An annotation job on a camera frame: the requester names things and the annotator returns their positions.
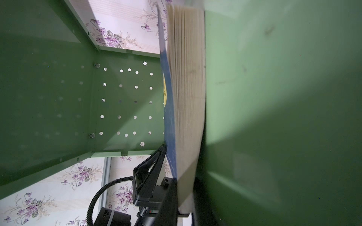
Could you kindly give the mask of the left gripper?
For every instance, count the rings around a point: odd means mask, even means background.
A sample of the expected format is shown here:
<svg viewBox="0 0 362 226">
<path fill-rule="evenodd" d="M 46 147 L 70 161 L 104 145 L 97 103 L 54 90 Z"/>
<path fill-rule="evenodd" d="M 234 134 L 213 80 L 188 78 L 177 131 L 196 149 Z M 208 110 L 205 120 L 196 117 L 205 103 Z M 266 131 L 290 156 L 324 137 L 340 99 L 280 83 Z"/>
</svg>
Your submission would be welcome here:
<svg viewBox="0 0 362 226">
<path fill-rule="evenodd" d="M 133 201 L 139 207 L 136 226 L 153 226 L 156 215 L 162 204 L 164 191 L 156 185 L 166 156 L 166 146 L 161 145 L 150 157 L 133 170 Z M 178 219 L 187 218 L 178 210 Z"/>
</svg>

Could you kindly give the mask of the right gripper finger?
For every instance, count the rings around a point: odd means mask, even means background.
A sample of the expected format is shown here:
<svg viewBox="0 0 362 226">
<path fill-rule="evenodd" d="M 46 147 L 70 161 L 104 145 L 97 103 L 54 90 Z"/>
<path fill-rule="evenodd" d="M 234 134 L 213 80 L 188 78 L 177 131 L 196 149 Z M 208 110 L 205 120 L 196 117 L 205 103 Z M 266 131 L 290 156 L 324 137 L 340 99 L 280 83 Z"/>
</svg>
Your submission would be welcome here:
<svg viewBox="0 0 362 226">
<path fill-rule="evenodd" d="M 178 220 L 177 180 L 164 178 L 161 187 L 164 191 L 164 197 L 153 225 L 176 226 Z"/>
</svg>

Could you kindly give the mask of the navy book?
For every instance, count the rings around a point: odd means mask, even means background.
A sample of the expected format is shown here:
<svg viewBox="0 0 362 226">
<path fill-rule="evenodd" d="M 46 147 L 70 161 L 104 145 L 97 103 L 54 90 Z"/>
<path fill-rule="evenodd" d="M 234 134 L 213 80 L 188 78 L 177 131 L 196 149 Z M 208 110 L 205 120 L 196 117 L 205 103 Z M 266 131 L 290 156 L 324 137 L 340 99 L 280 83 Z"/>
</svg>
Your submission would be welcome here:
<svg viewBox="0 0 362 226">
<path fill-rule="evenodd" d="M 179 213 L 189 214 L 205 125 L 205 12 L 173 4 L 166 10 L 166 27 L 158 29 L 166 157 L 177 181 Z"/>
</svg>

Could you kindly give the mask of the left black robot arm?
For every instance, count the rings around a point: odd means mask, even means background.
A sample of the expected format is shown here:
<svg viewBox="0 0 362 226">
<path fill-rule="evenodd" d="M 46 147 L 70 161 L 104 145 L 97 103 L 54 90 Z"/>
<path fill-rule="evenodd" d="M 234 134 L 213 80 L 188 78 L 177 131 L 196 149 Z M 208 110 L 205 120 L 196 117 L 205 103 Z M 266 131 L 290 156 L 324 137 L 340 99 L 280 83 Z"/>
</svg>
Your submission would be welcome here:
<svg viewBox="0 0 362 226">
<path fill-rule="evenodd" d="M 87 211 L 86 223 L 89 226 L 130 226 L 131 216 L 110 208 L 101 208 L 96 219 L 93 211 L 96 201 L 108 188 L 123 182 L 133 183 L 133 204 L 139 208 L 137 226 L 176 226 L 179 218 L 187 218 L 178 210 L 177 180 L 163 178 L 157 184 L 163 161 L 166 156 L 166 146 L 159 149 L 133 170 L 133 175 L 113 180 L 103 186 L 93 197 Z"/>
</svg>

